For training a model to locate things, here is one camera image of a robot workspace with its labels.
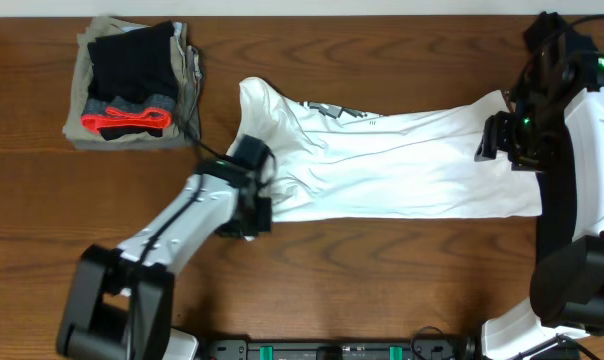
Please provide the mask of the white t-shirt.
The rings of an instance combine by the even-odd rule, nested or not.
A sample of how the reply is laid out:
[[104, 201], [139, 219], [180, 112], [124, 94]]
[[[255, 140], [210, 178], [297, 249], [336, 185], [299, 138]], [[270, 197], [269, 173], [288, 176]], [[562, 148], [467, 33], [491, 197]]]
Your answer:
[[297, 102], [265, 80], [239, 84], [237, 135], [274, 153], [265, 169], [276, 222], [332, 218], [506, 218], [542, 212], [531, 172], [505, 155], [477, 162], [489, 116], [503, 111], [500, 91], [470, 105], [380, 115]]

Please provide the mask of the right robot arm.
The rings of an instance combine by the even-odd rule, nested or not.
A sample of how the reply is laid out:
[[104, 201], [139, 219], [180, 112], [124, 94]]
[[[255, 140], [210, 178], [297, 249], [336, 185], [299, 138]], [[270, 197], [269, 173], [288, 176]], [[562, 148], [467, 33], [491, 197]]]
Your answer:
[[481, 359], [575, 359], [604, 336], [604, 54], [545, 50], [490, 116], [475, 158], [505, 153], [542, 199], [528, 297], [486, 321]]

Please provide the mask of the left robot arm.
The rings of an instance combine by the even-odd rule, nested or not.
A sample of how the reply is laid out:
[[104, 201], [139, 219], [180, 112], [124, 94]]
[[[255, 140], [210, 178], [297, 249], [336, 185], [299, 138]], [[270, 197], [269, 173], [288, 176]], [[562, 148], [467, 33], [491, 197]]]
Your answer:
[[231, 157], [198, 165], [177, 197], [113, 249], [79, 258], [56, 339], [70, 359], [162, 359], [195, 355], [197, 341], [173, 330], [175, 279], [214, 233], [256, 237], [271, 227], [264, 162]]

